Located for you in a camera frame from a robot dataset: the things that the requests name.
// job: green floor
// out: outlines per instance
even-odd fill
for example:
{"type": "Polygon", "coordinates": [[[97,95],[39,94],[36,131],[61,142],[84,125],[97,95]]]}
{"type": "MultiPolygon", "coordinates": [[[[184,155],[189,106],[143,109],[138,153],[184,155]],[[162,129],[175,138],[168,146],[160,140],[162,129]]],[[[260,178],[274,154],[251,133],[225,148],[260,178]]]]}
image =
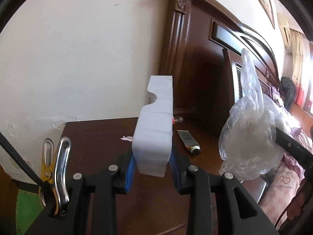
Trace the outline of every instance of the green floor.
{"type": "Polygon", "coordinates": [[[41,211],[38,194],[19,190],[16,203],[16,235],[24,235],[41,211]]]}

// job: curtain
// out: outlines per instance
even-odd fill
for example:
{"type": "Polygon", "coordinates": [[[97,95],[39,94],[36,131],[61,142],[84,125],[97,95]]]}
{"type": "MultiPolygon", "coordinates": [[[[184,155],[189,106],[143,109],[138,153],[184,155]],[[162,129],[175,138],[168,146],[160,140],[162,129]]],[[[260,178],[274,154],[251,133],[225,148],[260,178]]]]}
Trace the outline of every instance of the curtain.
{"type": "Polygon", "coordinates": [[[304,82],[303,82],[303,71],[304,71],[304,59],[306,56],[303,35],[290,29],[291,32],[291,44],[292,44],[292,64],[293,64],[293,73],[292,81],[296,87],[296,98],[295,103],[300,107],[304,101],[304,82]]]}

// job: tied plastic bag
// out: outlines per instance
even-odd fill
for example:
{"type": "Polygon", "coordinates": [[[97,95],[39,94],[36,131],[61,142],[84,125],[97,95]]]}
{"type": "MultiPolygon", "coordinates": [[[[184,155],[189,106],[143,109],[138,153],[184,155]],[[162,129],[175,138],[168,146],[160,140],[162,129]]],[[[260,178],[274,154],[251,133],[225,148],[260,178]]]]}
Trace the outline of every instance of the tied plastic bag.
{"type": "Polygon", "coordinates": [[[289,133],[279,107],[262,89],[250,51],[242,50],[241,86],[244,97],[229,112],[219,138],[223,161],[219,171],[232,172],[238,180],[253,180],[277,167],[284,151],[275,144],[276,128],[289,133]]]}

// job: wall-mounted air conditioner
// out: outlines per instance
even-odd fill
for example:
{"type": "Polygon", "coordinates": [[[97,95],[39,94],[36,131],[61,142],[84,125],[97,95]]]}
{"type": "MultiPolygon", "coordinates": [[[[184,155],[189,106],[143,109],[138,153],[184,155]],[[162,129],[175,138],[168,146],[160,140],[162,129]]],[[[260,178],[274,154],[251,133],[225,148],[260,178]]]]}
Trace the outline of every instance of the wall-mounted air conditioner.
{"type": "Polygon", "coordinates": [[[281,35],[283,36],[284,44],[285,46],[290,47],[291,35],[290,35],[290,28],[289,28],[288,20],[281,13],[277,13],[277,17],[278,17],[278,25],[281,30],[281,35]]]}

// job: wall picture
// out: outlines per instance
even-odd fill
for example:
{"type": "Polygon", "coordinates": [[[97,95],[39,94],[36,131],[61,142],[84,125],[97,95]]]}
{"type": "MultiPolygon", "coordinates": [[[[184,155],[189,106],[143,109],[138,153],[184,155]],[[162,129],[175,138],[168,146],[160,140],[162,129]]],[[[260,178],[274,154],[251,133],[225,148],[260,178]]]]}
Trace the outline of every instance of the wall picture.
{"type": "Polygon", "coordinates": [[[273,13],[273,7],[271,4],[271,0],[259,0],[262,7],[264,8],[267,16],[269,17],[273,28],[275,29],[275,21],[274,21],[274,13],[273,13]]]}

